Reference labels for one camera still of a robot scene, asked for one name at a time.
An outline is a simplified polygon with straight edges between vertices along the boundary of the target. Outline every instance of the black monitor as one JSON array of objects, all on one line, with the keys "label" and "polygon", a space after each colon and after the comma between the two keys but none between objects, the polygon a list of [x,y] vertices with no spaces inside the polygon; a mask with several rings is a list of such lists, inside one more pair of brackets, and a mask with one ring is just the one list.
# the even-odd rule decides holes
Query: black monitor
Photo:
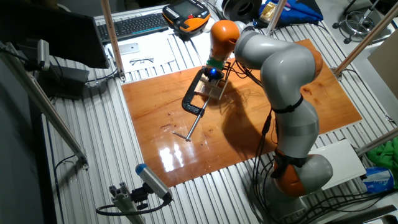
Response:
[{"label": "black monitor", "polygon": [[0,41],[37,47],[49,43],[50,55],[109,68],[93,17],[24,2],[0,1]]}]

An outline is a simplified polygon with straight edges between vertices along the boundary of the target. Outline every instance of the metal rod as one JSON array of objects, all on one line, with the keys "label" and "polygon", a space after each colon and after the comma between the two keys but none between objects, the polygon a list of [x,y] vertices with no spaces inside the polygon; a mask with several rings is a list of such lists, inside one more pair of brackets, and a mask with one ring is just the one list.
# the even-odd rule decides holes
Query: metal rod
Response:
[{"label": "metal rod", "polygon": [[[210,99],[211,99],[211,97],[209,97],[209,98],[206,100],[206,102],[205,102],[205,104],[203,105],[203,108],[202,108],[203,110],[206,109],[207,104],[209,103]],[[193,125],[192,125],[192,127],[191,127],[191,130],[189,130],[189,133],[188,133],[187,136],[183,136],[182,134],[176,133],[175,131],[173,131],[173,134],[176,134],[176,135],[180,136],[181,138],[185,139],[186,141],[191,141],[191,139],[190,139],[190,138],[191,138],[191,135],[192,135],[193,131],[195,130],[195,128],[197,127],[200,118],[201,118],[201,115],[198,114],[198,116],[197,116],[195,122],[193,123]]]},{"label": "metal rod", "polygon": [[112,12],[111,12],[111,8],[109,6],[109,1],[101,0],[101,7],[102,7],[102,12],[104,13],[106,28],[107,28],[108,34],[109,34],[109,39],[112,44],[113,55],[116,60],[116,68],[118,69],[120,79],[122,81],[125,81],[126,77],[124,76],[122,57],[120,56],[118,38],[116,37],[116,31],[114,29],[114,24],[113,24],[113,20],[112,20]]},{"label": "metal rod", "polygon": [[375,147],[378,147],[381,144],[384,144],[397,136],[398,136],[398,128],[395,128],[392,131],[389,131],[388,133],[378,137],[377,139],[373,140],[369,144],[358,149],[357,154],[360,156],[364,153],[367,153],[370,150],[374,149]]},{"label": "metal rod", "polygon": [[365,49],[366,46],[378,35],[393,18],[398,14],[398,2],[390,9],[384,18],[373,28],[373,30],[356,46],[356,48],[343,60],[334,70],[335,76],[340,77],[340,73]]},{"label": "metal rod", "polygon": [[[7,44],[6,49],[10,52],[18,54],[12,44]],[[87,169],[88,163],[86,153],[81,149],[75,137],[73,137],[68,127],[62,121],[61,117],[52,106],[49,98],[47,98],[47,95],[36,82],[36,79],[32,76],[32,74],[25,71],[23,64],[18,58],[6,53],[0,53],[0,57],[12,74],[17,78],[19,83],[24,87],[25,91],[32,98],[35,104],[40,108],[41,112],[43,112],[46,118],[51,122],[52,126],[55,128],[55,130],[57,130],[62,139],[79,158],[83,164],[83,168]]]},{"label": "metal rod", "polygon": [[278,1],[278,5],[276,7],[274,15],[272,16],[272,19],[271,19],[270,23],[268,24],[268,28],[265,33],[266,36],[269,36],[271,34],[271,32],[274,30],[274,28],[279,20],[279,17],[282,14],[282,11],[284,10],[286,2],[287,2],[287,0],[279,0]]}]

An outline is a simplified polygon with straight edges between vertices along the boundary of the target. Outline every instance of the slotted metal table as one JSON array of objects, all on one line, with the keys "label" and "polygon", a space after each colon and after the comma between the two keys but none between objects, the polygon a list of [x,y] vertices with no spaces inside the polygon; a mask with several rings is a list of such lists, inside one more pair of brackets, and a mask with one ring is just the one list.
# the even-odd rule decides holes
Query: slotted metal table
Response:
[{"label": "slotted metal table", "polygon": [[[154,7],[122,12],[114,14],[113,19],[120,21],[160,12],[161,9]],[[98,25],[105,23],[103,17],[96,17],[96,22]],[[210,46],[210,40],[208,34],[202,35],[204,38],[190,42],[182,42],[171,33],[165,35],[175,60],[127,73],[126,83],[203,65],[209,52],[200,49]],[[273,36],[289,42],[310,39],[329,67],[337,67],[345,58],[328,31],[317,26],[307,24],[286,27],[275,31]],[[61,58],[59,62],[61,66],[90,71],[89,80],[104,77],[116,69],[113,63],[111,68],[103,70]],[[60,181],[60,202],[55,190],[53,169],[50,169],[58,223],[62,223],[60,206],[65,223],[129,223],[125,217],[105,217],[95,213],[96,207],[111,204],[108,191],[110,185],[118,185],[123,181],[130,190],[142,186],[141,178],[135,174],[135,167],[144,161],[121,90],[123,84],[119,78],[91,82],[84,89],[80,100],[60,98],[54,105],[78,143],[85,149],[90,165],[88,170],[83,170],[76,163],[76,158],[73,158],[59,166],[57,176]],[[383,107],[360,75],[345,71],[340,85],[363,120],[320,135],[313,149],[344,138],[359,148],[396,127],[388,122]],[[58,161],[72,156],[73,152],[44,116],[43,126],[49,166],[54,167]],[[250,180],[250,176],[245,174],[250,172],[252,165],[253,160],[248,160],[171,187],[174,196],[171,206],[143,217],[147,223],[258,223],[243,190],[243,184],[248,184]],[[354,179],[313,194],[305,201],[315,205],[325,197],[353,194],[361,190],[361,181]],[[150,208],[157,207],[160,203],[155,195],[150,195]]]}]

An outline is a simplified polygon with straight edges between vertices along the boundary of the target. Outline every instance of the office chair base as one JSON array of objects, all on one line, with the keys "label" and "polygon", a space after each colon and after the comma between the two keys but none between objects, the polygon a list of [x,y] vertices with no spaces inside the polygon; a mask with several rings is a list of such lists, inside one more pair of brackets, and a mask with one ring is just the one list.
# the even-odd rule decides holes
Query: office chair base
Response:
[{"label": "office chair base", "polygon": [[356,35],[367,35],[372,31],[374,23],[369,18],[372,11],[368,10],[365,13],[350,12],[346,15],[345,19],[332,25],[334,29],[338,29],[342,24],[346,24],[347,28],[353,32],[349,37],[345,38],[344,44],[349,44]]}]

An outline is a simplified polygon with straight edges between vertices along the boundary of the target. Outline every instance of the glossy wooden surface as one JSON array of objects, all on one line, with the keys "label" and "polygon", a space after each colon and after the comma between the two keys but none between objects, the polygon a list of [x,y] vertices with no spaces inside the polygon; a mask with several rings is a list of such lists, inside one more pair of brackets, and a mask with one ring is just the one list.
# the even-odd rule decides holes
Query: glossy wooden surface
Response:
[{"label": "glossy wooden surface", "polygon": [[[314,48],[308,39],[297,43]],[[270,110],[262,88],[231,73],[224,96],[210,101],[192,142],[186,142],[172,133],[187,135],[196,118],[181,101],[198,69],[122,86],[144,161],[169,187],[253,158]],[[259,78],[258,70],[252,73]],[[318,112],[320,134],[362,119],[325,63],[302,94]],[[194,105],[203,102],[200,96],[193,99]],[[270,152],[275,144],[271,134],[266,139],[265,152]]]}]

